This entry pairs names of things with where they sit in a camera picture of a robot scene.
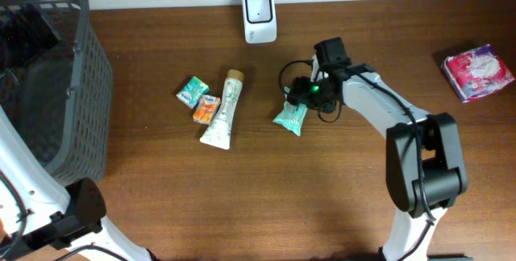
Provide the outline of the teal wet wipes pouch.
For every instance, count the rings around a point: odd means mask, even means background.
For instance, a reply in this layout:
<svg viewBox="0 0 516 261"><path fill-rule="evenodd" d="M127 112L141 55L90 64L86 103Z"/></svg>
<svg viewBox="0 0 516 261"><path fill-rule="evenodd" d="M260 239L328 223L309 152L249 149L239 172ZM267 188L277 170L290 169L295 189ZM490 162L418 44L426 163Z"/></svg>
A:
<svg viewBox="0 0 516 261"><path fill-rule="evenodd" d="M283 110L273 119L273 123L282 125L296 136L302 134L302 124L308 108L304 104L292 105L288 101L284 102Z"/></svg>

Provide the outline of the orange pocket tissue pack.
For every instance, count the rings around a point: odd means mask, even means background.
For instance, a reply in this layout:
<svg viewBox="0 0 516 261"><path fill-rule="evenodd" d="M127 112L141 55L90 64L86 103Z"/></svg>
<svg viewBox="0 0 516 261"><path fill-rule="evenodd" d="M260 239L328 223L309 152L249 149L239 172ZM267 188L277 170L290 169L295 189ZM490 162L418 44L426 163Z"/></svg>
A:
<svg viewBox="0 0 516 261"><path fill-rule="evenodd" d="M201 124L209 125L212 118L215 116L220 103L221 99L219 97L207 94L202 95L198 106L193 113L193 120Z"/></svg>

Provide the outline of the white tube with cork cap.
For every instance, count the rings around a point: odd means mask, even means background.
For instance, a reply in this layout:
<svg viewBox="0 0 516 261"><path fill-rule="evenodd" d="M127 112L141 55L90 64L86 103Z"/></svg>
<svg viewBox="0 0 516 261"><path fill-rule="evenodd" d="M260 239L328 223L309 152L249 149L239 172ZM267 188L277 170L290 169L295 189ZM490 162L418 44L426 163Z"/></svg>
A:
<svg viewBox="0 0 516 261"><path fill-rule="evenodd" d="M208 126L200 142L213 147L228 150L231 145L231 128L236 106L243 88L244 74L230 69L224 81L221 106L213 121Z"/></svg>

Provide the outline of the green pocket tissue pack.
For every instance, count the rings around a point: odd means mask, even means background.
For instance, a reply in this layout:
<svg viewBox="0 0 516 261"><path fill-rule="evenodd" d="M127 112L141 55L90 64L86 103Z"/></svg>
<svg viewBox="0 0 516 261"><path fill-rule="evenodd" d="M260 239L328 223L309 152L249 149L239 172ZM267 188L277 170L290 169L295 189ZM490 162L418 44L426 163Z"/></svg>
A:
<svg viewBox="0 0 516 261"><path fill-rule="evenodd" d="M192 77L189 82L177 93L177 98L189 108L194 108L203 94L208 93L209 85L197 77Z"/></svg>

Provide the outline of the red purple tissue pack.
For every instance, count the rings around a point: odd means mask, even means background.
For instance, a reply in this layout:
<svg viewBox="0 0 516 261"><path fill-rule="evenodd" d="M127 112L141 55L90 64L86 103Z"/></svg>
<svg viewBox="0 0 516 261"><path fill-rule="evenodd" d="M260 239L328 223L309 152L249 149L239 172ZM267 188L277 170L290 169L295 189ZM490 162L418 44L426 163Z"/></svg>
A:
<svg viewBox="0 0 516 261"><path fill-rule="evenodd" d="M489 96L515 81L490 44L447 57L441 69L463 103Z"/></svg>

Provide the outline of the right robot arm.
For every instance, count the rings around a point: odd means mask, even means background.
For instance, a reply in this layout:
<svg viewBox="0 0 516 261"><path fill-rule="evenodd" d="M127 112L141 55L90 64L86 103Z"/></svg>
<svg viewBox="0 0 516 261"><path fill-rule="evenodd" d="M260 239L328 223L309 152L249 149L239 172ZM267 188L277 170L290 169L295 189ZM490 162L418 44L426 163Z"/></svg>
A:
<svg viewBox="0 0 516 261"><path fill-rule="evenodd" d="M410 104L366 63L354 64L339 38L314 45L312 72L293 80L286 99L319 114L346 106L385 139L385 182L396 210L381 260L428 260L435 228L468 188L456 120Z"/></svg>

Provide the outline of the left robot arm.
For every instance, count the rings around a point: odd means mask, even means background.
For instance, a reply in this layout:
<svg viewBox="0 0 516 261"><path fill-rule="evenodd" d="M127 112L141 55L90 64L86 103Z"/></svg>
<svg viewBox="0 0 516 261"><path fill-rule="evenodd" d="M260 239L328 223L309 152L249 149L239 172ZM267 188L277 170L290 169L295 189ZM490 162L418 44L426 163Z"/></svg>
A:
<svg viewBox="0 0 516 261"><path fill-rule="evenodd" d="M4 260L44 247L90 260L150 260L108 218L113 72L75 3L1 7Z"/></svg>

